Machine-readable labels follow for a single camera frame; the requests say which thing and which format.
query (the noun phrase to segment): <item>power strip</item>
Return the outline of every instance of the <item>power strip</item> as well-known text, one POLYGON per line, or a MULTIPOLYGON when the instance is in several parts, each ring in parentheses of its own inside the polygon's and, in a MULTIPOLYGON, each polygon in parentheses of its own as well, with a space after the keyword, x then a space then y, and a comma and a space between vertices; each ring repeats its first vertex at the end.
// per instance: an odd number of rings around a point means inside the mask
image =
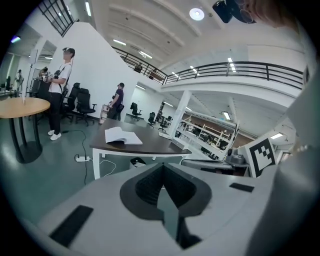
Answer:
POLYGON ((90 157, 87 156, 86 158, 84 156, 78 156, 75 158, 76 162, 88 162, 90 161, 90 157))

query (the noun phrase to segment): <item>black pants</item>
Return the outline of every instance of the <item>black pants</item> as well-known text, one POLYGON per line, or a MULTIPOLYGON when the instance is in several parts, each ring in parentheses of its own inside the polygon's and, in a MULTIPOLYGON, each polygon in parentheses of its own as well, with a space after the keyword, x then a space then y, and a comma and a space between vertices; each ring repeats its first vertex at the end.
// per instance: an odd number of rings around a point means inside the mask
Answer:
POLYGON ((116 108, 113 107, 108 111, 107 117, 113 120, 121 121, 121 113, 117 112, 116 108))
POLYGON ((49 124, 50 130, 54 130, 54 134, 58 135, 60 133, 60 105, 61 105, 62 95, 57 92, 50 92, 49 101, 49 124))

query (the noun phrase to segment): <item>black t-shirt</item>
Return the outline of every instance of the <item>black t-shirt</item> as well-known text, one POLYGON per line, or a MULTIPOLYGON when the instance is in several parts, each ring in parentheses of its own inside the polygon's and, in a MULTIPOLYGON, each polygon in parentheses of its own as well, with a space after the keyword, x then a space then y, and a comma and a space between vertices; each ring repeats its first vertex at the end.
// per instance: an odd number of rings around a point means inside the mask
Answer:
POLYGON ((124 100, 124 90, 122 89, 117 89, 115 94, 118 94, 119 95, 119 98, 118 100, 114 103, 114 107, 117 108, 121 103, 122 101, 124 100))

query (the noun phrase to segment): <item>round wooden table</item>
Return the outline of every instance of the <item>round wooden table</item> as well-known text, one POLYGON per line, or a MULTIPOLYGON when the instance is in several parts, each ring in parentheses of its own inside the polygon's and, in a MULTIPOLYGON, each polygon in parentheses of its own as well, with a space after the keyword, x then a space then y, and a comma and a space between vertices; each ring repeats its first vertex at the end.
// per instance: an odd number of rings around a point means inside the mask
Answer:
POLYGON ((27 164, 36 160, 42 153, 42 146, 39 140, 37 114, 50 108, 50 103, 40 98, 8 98, 0 101, 0 118, 9 119, 10 131, 13 144, 16 150, 18 162, 27 164), (26 141, 23 117, 32 116, 35 141, 26 141), (22 145, 19 146, 14 118, 19 118, 22 145))

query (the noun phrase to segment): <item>virtual reality headset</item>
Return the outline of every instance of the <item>virtual reality headset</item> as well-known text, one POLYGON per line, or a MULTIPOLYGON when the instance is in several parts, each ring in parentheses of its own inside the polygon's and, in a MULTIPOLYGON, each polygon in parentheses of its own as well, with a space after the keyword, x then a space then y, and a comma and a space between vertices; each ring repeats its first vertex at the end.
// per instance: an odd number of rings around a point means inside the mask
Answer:
POLYGON ((245 0, 220 0, 212 6, 212 9, 224 23, 229 23, 232 17, 243 23, 256 23, 250 13, 243 9, 245 2, 245 0))
POLYGON ((63 49, 62 49, 62 51, 63 51, 64 53, 73 54, 73 55, 72 55, 72 57, 74 57, 74 56, 75 56, 75 54, 76 54, 75 49, 73 49, 73 48, 69 48, 69 47, 65 47, 65 48, 63 48, 63 49))

